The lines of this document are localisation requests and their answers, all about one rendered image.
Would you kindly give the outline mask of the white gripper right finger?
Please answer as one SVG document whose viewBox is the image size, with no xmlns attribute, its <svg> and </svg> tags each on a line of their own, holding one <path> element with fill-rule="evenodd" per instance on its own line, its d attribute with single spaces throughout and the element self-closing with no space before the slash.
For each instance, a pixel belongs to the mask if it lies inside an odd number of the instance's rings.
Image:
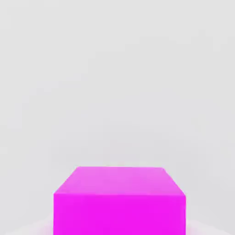
<svg viewBox="0 0 235 235">
<path fill-rule="evenodd" d="M 228 233 L 196 220 L 186 220 L 186 235 L 228 235 Z"/>
</svg>

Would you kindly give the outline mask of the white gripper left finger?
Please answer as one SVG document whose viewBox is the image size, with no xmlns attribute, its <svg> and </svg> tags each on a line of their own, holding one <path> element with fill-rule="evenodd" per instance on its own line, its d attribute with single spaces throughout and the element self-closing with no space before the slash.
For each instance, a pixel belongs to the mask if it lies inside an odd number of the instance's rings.
<svg viewBox="0 0 235 235">
<path fill-rule="evenodd" d="M 13 231 L 12 235 L 53 235 L 53 217 L 48 216 L 46 219 L 25 225 Z"/>
</svg>

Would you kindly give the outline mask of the small magenta cube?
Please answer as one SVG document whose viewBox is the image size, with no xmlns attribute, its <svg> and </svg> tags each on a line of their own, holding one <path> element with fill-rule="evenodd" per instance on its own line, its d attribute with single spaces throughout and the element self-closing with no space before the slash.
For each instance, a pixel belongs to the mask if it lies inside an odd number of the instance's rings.
<svg viewBox="0 0 235 235">
<path fill-rule="evenodd" d="M 53 235 L 186 235 L 186 196 L 163 168 L 78 167 L 53 208 Z"/>
</svg>

